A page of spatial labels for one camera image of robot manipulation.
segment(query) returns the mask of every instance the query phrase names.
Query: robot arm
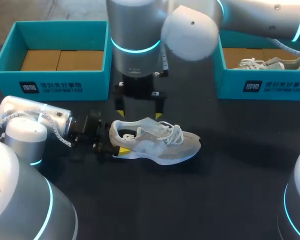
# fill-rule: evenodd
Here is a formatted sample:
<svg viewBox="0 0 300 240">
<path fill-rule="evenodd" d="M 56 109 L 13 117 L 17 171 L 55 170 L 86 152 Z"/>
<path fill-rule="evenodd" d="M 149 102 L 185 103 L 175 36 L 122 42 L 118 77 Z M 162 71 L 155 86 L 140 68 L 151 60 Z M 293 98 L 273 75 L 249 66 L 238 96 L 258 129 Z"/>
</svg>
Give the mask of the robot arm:
<svg viewBox="0 0 300 240">
<path fill-rule="evenodd" d="M 211 55 L 219 29 L 300 41 L 300 0 L 207 0 L 200 5 L 192 6 L 195 10 L 181 5 L 164 22 L 162 40 L 182 59 Z"/>
<path fill-rule="evenodd" d="M 124 75 L 155 72 L 160 43 L 178 57 L 197 61 L 218 45 L 219 29 L 300 41 L 300 0 L 107 0 L 114 63 Z"/>
</svg>

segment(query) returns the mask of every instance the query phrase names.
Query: shoe insole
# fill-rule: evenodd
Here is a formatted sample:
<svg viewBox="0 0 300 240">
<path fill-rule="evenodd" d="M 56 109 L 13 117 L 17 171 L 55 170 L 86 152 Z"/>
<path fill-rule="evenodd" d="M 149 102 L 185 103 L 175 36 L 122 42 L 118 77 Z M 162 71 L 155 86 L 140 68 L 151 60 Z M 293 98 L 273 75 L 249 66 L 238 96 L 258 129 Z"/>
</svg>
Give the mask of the shoe insole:
<svg viewBox="0 0 300 240">
<path fill-rule="evenodd" d="M 133 130 L 119 130 L 118 131 L 120 138 L 125 140 L 133 140 L 137 137 L 137 132 Z"/>
</svg>

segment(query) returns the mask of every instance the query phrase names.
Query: shoe sole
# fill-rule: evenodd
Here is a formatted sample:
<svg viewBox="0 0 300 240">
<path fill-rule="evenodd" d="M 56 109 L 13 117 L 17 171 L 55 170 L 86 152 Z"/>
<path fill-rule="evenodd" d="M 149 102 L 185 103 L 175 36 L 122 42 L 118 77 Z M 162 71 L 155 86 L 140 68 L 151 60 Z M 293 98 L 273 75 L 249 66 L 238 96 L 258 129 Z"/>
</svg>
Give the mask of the shoe sole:
<svg viewBox="0 0 300 240">
<path fill-rule="evenodd" d="M 156 156 L 152 156 L 146 153 L 141 153 L 141 152 L 136 152 L 136 151 L 132 151 L 131 153 L 127 154 L 127 155 L 123 155 L 123 156 L 114 156 L 114 158 L 116 159 L 150 159 L 152 161 L 154 161 L 155 163 L 159 164 L 159 165 L 175 165 L 175 164 L 179 164 L 182 163 L 188 159 L 191 159 L 192 157 L 194 157 L 197 154 L 197 152 L 193 155 L 187 156 L 187 157 L 183 157 L 183 158 L 178 158 L 178 159 L 162 159 Z"/>
</svg>

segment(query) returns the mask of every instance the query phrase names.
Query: white shoelace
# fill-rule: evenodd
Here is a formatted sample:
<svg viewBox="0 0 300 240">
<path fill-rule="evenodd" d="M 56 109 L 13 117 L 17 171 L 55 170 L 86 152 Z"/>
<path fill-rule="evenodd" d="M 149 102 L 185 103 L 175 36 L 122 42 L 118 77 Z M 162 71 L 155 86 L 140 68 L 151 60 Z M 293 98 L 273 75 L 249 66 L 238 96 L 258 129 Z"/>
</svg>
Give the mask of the white shoelace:
<svg viewBox="0 0 300 240">
<path fill-rule="evenodd" d="M 166 124 L 168 126 L 162 126 L 162 133 L 166 133 L 167 131 L 171 131 L 171 134 L 166 137 L 160 137 L 158 138 L 159 141 L 164 141 L 166 140 L 165 145 L 168 146 L 170 144 L 175 144 L 175 145 L 181 145 L 184 143 L 184 134 L 182 133 L 182 130 L 179 125 L 171 125 L 170 123 L 166 121 L 160 121 L 160 124 Z"/>
<path fill-rule="evenodd" d="M 239 66 L 241 68 L 246 69 L 266 69 L 266 66 L 264 65 L 264 61 L 261 60 L 255 60 L 254 58 L 251 59 L 242 59 Z"/>
</svg>

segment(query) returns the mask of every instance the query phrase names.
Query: box logo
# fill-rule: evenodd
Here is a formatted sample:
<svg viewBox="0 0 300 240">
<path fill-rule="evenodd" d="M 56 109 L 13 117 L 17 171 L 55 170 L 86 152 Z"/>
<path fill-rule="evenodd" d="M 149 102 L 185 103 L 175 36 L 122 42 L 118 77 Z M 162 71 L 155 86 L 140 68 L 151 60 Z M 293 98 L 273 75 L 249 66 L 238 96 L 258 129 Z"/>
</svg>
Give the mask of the box logo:
<svg viewBox="0 0 300 240">
<path fill-rule="evenodd" d="M 246 81 L 244 85 L 244 93 L 258 93 L 261 89 L 262 81 Z"/>
<path fill-rule="evenodd" d="M 20 87 L 25 94 L 38 94 L 39 89 L 34 81 L 21 81 Z"/>
</svg>

